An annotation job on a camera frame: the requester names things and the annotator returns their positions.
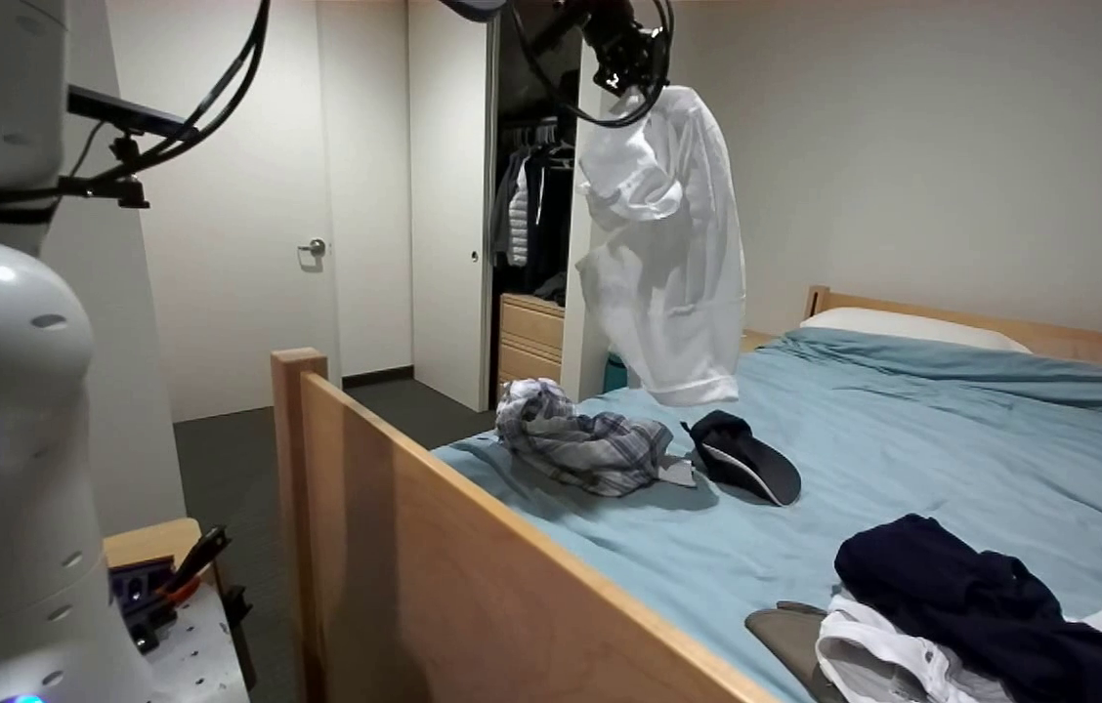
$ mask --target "hanging white shirt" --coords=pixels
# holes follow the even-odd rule
[[[689,85],[584,147],[594,246],[584,295],[658,403],[740,397],[745,255],[728,141]]]

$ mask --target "gray floor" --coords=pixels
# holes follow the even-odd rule
[[[494,426],[494,413],[473,413],[415,378],[349,385],[365,407],[424,443],[442,443]],[[223,572],[245,587],[253,613],[245,617],[245,649],[253,660],[253,703],[299,703],[289,654],[289,576],[276,532],[274,481],[274,413],[227,413],[177,426],[187,512],[230,532]]]

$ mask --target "pillow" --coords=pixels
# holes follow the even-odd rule
[[[910,313],[878,313],[878,307],[825,307],[796,328],[843,328],[863,337],[902,337],[902,339],[930,339],[930,344],[959,344],[959,346],[988,346],[988,350],[1018,350],[1033,354],[1033,346],[1018,344],[1003,330],[910,317]]]

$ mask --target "bed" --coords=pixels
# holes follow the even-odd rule
[[[825,307],[898,307],[997,328],[1042,360],[1074,360],[1053,365],[1033,360],[1033,374],[1022,378],[1022,390],[1018,372],[986,372],[988,382],[999,382],[1003,397],[1012,397],[1010,410],[1018,417],[1027,417],[1027,393],[1042,385],[1066,385],[1066,413],[1074,417],[1102,413],[1102,372],[1081,365],[1102,361],[1102,330],[930,313],[917,305],[814,288],[808,313]],[[796,354],[827,346],[827,361],[840,361],[840,344],[851,360],[873,360],[873,365],[893,361],[893,350],[868,346],[876,339],[831,339],[831,330],[782,337],[765,350],[743,360],[743,378],[745,365],[756,365],[757,382],[769,382],[752,390],[743,382],[743,397],[774,393],[774,378],[784,374],[782,361],[796,361]],[[282,518],[293,558],[299,649],[310,699],[796,699],[801,692],[792,678],[769,662],[769,650],[756,637],[743,632],[743,607],[757,607],[769,596],[825,601],[831,583],[827,545],[835,545],[851,524],[873,528],[868,518],[895,512],[895,502],[876,501],[887,497],[887,477],[847,484],[859,501],[835,507],[817,501],[817,481],[831,477],[831,484],[843,484],[843,472],[805,472],[805,501],[791,512],[765,512],[745,502],[745,497],[713,493],[706,502],[730,502],[735,512],[745,512],[745,518],[764,524],[752,545],[764,558],[745,563],[745,551],[723,545],[723,563],[745,563],[752,576],[765,583],[765,593],[756,589],[756,596],[723,604],[728,587],[719,587],[723,593],[689,587],[692,596],[684,596],[684,589],[671,589],[667,596],[667,587],[661,593],[661,587],[631,583],[633,558],[624,563],[624,551],[613,551],[613,538],[594,532],[594,512],[613,507],[573,502],[573,497],[545,489],[533,493],[511,481],[494,437],[471,437],[429,454],[338,390],[318,350],[276,350],[274,393]],[[863,393],[887,403],[887,417],[895,417],[887,426],[906,426],[898,417],[910,397],[887,397],[893,390]],[[976,413],[973,393],[938,397],[949,413]],[[622,390],[597,403],[622,403],[633,410],[642,397]],[[782,417],[814,417],[817,407],[835,407],[835,393],[817,403],[808,385],[792,385],[782,403],[745,413],[764,432],[774,426],[782,437]],[[663,420],[684,417],[679,410],[644,410]],[[784,437],[801,437],[782,443],[801,469],[817,469],[825,455],[859,454],[859,443],[831,443],[831,432],[827,442],[796,432],[791,420]],[[976,430],[981,454],[992,454],[992,437],[997,432],[986,420]],[[1085,443],[1074,432],[1066,432],[1066,442],[1066,455]],[[1063,493],[1063,484],[1046,477],[999,489],[1018,497],[1027,489],[1042,489],[1042,497]],[[906,507],[947,516],[953,528],[997,518],[992,497],[930,497],[933,493],[917,493]],[[1042,502],[1042,512],[1033,512],[1033,524],[1018,532],[997,528],[967,538],[999,538],[999,545],[1038,555],[1037,571],[1038,576],[1057,576],[1057,593],[1066,596],[1066,607],[1092,607],[1093,601],[1102,604],[1102,541],[1092,566],[1078,566],[1081,558],[1061,545],[1070,541],[1063,536],[1063,512],[1070,524],[1102,538],[1102,518],[1092,518],[1102,516],[1102,502],[1093,507],[1092,501],[1085,512],[1081,502],[1081,497],[1066,497],[1066,502]],[[644,512],[676,516],[663,518],[676,524],[676,538],[689,532],[684,524],[735,524],[730,516],[717,516],[717,507],[704,512],[704,497],[671,497],[667,502],[648,493],[636,507],[622,512],[624,518],[642,518]],[[796,536],[821,536],[821,545],[801,545]],[[717,566],[704,563],[679,571],[713,572],[719,571],[719,558]],[[723,637],[717,637],[713,623],[706,632],[696,623],[701,604],[735,607],[717,613],[717,630],[723,630]]]

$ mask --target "white robot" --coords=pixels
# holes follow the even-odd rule
[[[471,19],[494,19],[504,7],[504,0],[446,5]],[[663,71],[667,42],[636,26],[624,0],[566,7],[611,78],[663,81],[648,71]],[[0,703],[161,703],[172,695],[155,692],[108,596],[84,455],[89,320],[71,286],[37,256],[62,193],[140,201],[129,171],[149,167],[155,147],[108,178],[59,178],[62,46],[62,0],[0,0]],[[155,130],[155,113],[129,113],[95,93],[88,109]],[[187,135],[198,113],[166,130]]]

